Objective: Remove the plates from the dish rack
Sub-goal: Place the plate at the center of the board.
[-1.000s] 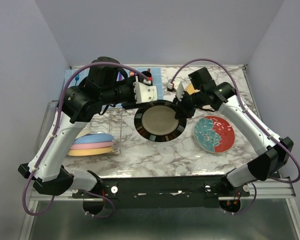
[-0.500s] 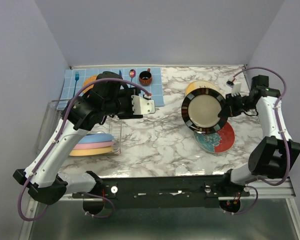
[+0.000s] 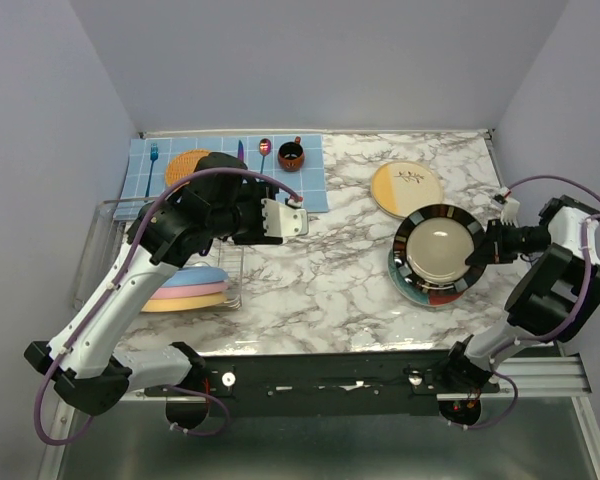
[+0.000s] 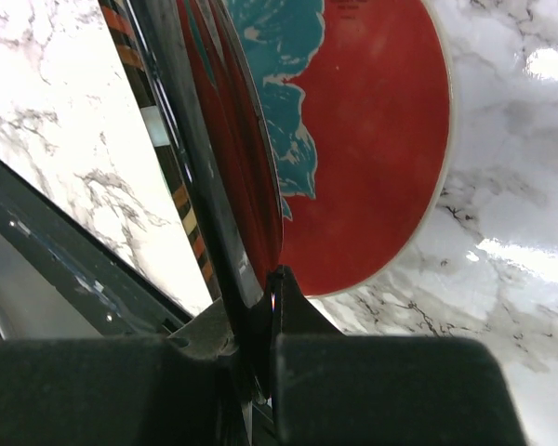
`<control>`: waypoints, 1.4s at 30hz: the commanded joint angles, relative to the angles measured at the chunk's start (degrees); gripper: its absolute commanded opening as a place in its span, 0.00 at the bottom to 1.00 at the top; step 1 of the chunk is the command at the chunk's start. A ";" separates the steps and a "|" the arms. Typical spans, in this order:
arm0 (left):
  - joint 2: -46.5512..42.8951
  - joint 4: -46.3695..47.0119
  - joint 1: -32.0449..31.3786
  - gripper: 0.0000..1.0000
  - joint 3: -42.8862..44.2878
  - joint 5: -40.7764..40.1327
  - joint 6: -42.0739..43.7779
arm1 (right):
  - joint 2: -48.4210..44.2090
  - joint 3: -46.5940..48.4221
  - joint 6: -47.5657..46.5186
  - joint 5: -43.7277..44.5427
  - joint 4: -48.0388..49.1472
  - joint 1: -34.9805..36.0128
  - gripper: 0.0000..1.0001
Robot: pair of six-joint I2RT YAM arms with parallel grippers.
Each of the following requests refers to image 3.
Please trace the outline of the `white ceramic plate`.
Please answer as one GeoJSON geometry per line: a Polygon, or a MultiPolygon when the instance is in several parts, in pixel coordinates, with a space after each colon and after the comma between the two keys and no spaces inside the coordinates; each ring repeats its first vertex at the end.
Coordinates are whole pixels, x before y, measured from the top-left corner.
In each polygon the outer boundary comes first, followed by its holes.
{"type": "Polygon", "coordinates": [[[418,290],[412,284],[408,283],[398,272],[398,269],[394,263],[393,253],[391,251],[389,251],[387,254],[387,265],[389,277],[395,288],[404,297],[406,297],[412,303],[415,303],[417,305],[431,308],[442,307],[444,305],[455,302],[464,295],[463,292],[450,295],[437,295],[433,294],[431,291],[423,292],[418,290]]]}

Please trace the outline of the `blue plate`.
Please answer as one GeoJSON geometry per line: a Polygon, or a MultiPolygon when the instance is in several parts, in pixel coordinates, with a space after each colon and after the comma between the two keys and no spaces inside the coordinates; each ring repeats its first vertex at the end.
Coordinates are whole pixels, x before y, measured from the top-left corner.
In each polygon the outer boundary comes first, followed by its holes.
{"type": "Polygon", "coordinates": [[[178,270],[164,283],[165,287],[205,285],[225,282],[229,278],[227,272],[218,267],[194,266],[178,270]]]}

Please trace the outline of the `cream and yellow plate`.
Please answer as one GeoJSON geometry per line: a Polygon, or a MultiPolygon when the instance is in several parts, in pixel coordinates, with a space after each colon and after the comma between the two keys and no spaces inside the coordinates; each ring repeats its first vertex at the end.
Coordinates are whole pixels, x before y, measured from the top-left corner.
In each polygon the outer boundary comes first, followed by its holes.
{"type": "Polygon", "coordinates": [[[389,162],[371,179],[371,196],[385,213],[405,218],[428,205],[441,203],[444,190],[436,174],[411,161],[389,162]]]}

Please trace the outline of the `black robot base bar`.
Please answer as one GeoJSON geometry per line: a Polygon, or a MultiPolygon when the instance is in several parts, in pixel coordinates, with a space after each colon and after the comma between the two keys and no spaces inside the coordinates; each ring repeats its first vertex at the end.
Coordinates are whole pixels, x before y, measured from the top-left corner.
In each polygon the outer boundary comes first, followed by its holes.
{"type": "Polygon", "coordinates": [[[444,350],[206,356],[181,382],[239,417],[437,415],[438,398],[462,400],[498,386],[447,372],[444,350]]]}

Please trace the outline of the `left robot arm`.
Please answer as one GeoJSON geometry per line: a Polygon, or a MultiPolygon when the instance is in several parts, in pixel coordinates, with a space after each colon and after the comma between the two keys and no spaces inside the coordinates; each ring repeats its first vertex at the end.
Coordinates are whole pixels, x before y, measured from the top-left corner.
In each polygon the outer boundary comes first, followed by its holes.
{"type": "Polygon", "coordinates": [[[47,388],[95,417],[129,391],[170,385],[194,393],[202,380],[196,353],[184,343],[122,354],[116,346],[155,292],[215,239],[239,245],[280,245],[305,234],[303,198],[292,187],[255,172],[236,157],[212,152],[194,173],[145,205],[109,272],[69,324],[34,341],[25,359],[43,376],[34,400],[41,418],[47,388]]]}

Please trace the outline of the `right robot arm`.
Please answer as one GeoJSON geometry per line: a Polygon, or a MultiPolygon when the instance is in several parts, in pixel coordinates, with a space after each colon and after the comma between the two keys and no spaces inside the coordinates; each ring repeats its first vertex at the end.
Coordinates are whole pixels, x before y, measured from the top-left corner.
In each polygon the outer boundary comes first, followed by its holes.
{"type": "Polygon", "coordinates": [[[497,367],[522,350],[571,340],[600,305],[600,259],[595,233],[600,212],[571,197],[551,199],[536,226],[489,222],[468,266],[537,259],[513,289],[504,317],[483,333],[454,344],[440,367],[449,390],[478,390],[497,367]]]}

